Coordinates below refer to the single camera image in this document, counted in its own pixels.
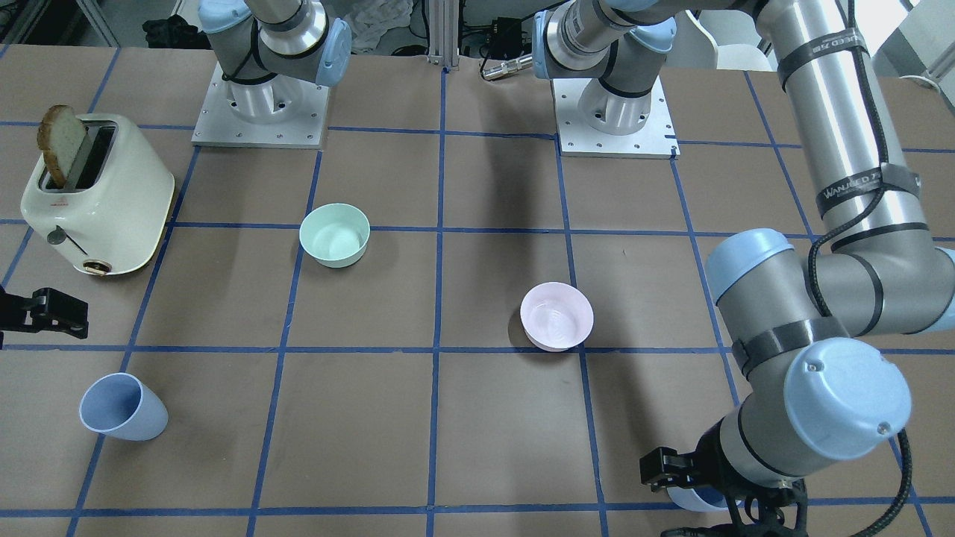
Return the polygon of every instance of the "white mounting plate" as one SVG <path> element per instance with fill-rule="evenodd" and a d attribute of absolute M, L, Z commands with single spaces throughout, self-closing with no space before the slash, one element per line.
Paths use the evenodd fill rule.
<path fill-rule="evenodd" d="M 249 123 L 232 112 L 223 70 L 216 64 L 192 133 L 194 145 L 321 149 L 329 110 L 329 88 L 297 80 L 304 102 L 295 116 L 279 123 Z"/>
<path fill-rule="evenodd" d="M 623 157 L 630 159 L 669 159 L 680 154 L 673 121 L 660 78 L 653 83 L 653 104 L 647 123 L 639 131 L 624 136 L 602 133 L 584 120 L 577 103 L 590 78 L 555 78 L 554 112 L 561 137 L 561 152 L 568 157 Z"/>

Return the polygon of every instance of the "slice of bread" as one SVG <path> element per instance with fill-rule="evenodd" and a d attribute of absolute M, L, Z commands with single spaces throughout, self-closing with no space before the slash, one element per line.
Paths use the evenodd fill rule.
<path fill-rule="evenodd" d="M 57 104 L 47 111 L 36 133 L 36 144 L 43 152 L 43 162 L 57 188 L 63 188 L 70 176 L 76 154 L 86 139 L 86 127 L 73 108 Z"/>

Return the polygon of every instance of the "tiled tabletop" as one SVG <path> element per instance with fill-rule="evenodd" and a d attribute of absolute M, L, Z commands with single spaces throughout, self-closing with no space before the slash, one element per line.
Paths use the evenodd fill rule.
<path fill-rule="evenodd" d="M 30 46 L 0 52 L 0 283 L 90 303 L 90 337 L 7 333 L 0 535 L 601 536 L 709 526 L 639 484 L 657 445 L 690 450 L 749 393 L 702 263 L 769 226 L 824 229 L 775 74 L 664 70 L 682 156 L 559 155 L 548 84 L 481 81 L 462 58 L 355 56 L 322 153 L 190 144 L 215 57 Z M 924 208 L 955 242 L 955 118 L 882 89 Z M 51 105 L 138 123 L 176 177 L 145 268 L 95 278 L 29 230 L 19 199 Z M 296 229 L 314 206 L 372 223 L 350 268 Z M 517 315 L 543 281 L 594 306 L 585 347 L 546 354 Z M 869 338 L 913 389 L 915 492 L 885 535 L 947 535 L 955 334 Z M 76 405 L 98 377 L 165 402 L 155 440 L 97 437 Z M 867 526 L 898 486 L 894 444 L 808 481 L 814 535 Z"/>

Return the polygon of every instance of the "mint green bowl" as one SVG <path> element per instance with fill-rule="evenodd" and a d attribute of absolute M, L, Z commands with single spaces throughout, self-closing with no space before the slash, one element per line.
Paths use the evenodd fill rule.
<path fill-rule="evenodd" d="M 349 204 L 327 204 L 311 211 L 299 227 L 299 242 L 316 261 L 339 269 L 361 259 L 368 247 L 368 217 Z"/>

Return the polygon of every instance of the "white cable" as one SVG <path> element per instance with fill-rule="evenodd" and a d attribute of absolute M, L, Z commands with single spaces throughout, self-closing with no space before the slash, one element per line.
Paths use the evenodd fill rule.
<path fill-rule="evenodd" d="M 922 76 L 922 75 L 905 75 L 905 76 L 900 76 L 900 78 L 904 78 L 904 79 L 906 79 L 906 80 L 915 80 L 915 83 L 916 83 L 916 84 L 919 84 L 920 86 L 922 86 L 922 87 L 924 87 L 924 88 L 932 88 L 932 89 L 935 90 L 935 92 L 938 93 L 939 95 L 942 94 L 942 87 L 939 86 L 939 83 L 936 82 L 935 80 L 932 80 L 931 78 L 929 78 L 929 77 L 927 77 L 927 76 Z"/>

